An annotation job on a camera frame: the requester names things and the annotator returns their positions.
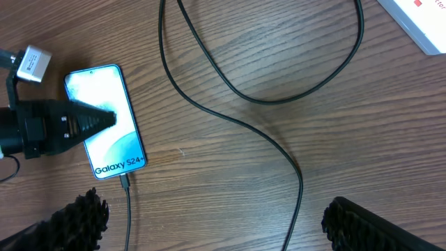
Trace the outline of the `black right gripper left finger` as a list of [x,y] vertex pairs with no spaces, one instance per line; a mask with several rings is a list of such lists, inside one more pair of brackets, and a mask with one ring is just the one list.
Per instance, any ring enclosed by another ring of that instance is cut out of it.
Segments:
[[109,207],[91,188],[85,195],[52,214],[1,241],[9,251],[99,250],[98,241],[107,230]]

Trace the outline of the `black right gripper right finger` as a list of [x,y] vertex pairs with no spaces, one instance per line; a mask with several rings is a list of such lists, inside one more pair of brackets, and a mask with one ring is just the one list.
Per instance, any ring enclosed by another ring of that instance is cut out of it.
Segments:
[[344,197],[324,210],[321,226],[334,251],[444,251]]

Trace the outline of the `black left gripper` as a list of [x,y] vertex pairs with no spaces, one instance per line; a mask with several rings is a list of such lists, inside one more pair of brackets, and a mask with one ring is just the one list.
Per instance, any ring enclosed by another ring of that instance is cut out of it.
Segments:
[[37,100],[19,101],[14,108],[1,108],[2,156],[23,153],[32,159],[60,154],[116,124],[114,112],[83,102],[45,100],[45,136],[39,105]]

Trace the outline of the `black smartphone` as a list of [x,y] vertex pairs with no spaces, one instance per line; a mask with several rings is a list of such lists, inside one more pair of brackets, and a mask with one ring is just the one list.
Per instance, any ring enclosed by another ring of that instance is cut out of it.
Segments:
[[68,73],[68,99],[87,113],[77,128],[89,135],[84,146],[94,177],[104,180],[142,169],[147,158],[125,79],[116,64]]

